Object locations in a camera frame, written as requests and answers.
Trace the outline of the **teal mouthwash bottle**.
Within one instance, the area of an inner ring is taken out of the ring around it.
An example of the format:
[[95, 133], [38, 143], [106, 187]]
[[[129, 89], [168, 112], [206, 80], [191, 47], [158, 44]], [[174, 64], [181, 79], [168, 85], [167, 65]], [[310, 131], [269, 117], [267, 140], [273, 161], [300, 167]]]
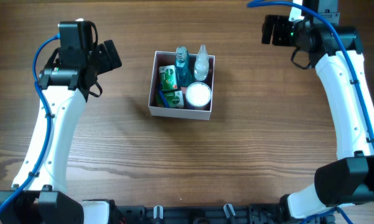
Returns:
[[193, 78], [189, 68], [189, 52], [184, 46], [176, 48], [175, 69], [177, 84], [180, 87], [188, 87], [193, 82]]

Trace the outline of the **clear spray bottle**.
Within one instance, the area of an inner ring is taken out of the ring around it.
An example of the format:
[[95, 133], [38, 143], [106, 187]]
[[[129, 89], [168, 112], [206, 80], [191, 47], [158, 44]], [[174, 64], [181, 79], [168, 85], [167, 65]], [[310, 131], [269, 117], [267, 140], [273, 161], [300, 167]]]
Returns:
[[208, 77], [209, 56], [205, 45], [200, 46], [200, 50], [196, 56], [194, 64], [194, 78], [198, 82], [203, 82]]

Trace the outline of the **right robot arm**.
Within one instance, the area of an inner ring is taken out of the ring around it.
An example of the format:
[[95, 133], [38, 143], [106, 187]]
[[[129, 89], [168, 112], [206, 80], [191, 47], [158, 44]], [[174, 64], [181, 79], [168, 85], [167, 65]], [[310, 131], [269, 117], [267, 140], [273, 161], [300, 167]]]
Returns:
[[291, 1], [289, 6], [288, 16], [265, 17], [262, 42], [308, 53], [337, 139], [336, 161], [318, 168], [310, 186], [280, 200], [279, 221], [306, 223], [374, 202], [374, 107], [359, 33], [339, 24], [337, 1]]

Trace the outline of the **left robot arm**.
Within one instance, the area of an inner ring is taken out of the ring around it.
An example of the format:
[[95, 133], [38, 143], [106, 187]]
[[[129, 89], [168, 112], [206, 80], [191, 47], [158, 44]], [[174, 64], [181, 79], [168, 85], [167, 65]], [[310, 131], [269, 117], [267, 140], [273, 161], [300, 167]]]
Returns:
[[78, 19], [58, 25], [60, 41], [34, 86], [40, 105], [27, 155], [9, 190], [0, 190], [2, 223], [121, 223], [113, 200], [77, 202], [67, 195], [73, 134], [98, 76], [122, 63], [112, 40], [98, 42], [96, 25]]

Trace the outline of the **green soap box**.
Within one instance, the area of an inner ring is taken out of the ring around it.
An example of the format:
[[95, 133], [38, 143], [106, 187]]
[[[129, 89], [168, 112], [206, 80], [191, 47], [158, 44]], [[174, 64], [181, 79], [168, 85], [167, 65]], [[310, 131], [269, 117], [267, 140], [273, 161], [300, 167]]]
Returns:
[[175, 91], [178, 89], [174, 65], [159, 67], [159, 76], [162, 91]]
[[[163, 92], [163, 94], [169, 104], [169, 108], [184, 109], [184, 96], [182, 91]], [[158, 92], [156, 93], [156, 103], [158, 107], [164, 107]]]

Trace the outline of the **white pink-lined box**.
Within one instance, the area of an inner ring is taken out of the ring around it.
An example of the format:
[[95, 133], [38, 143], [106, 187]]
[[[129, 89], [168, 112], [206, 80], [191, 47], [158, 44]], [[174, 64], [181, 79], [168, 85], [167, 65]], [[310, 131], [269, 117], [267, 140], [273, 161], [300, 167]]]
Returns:
[[211, 93], [211, 100], [209, 103], [199, 110], [190, 110], [187, 108], [165, 108], [157, 106], [156, 93], [160, 84], [159, 67], [174, 64], [174, 62], [175, 52], [155, 51], [148, 103], [151, 115], [170, 118], [209, 120], [212, 113], [213, 93]]

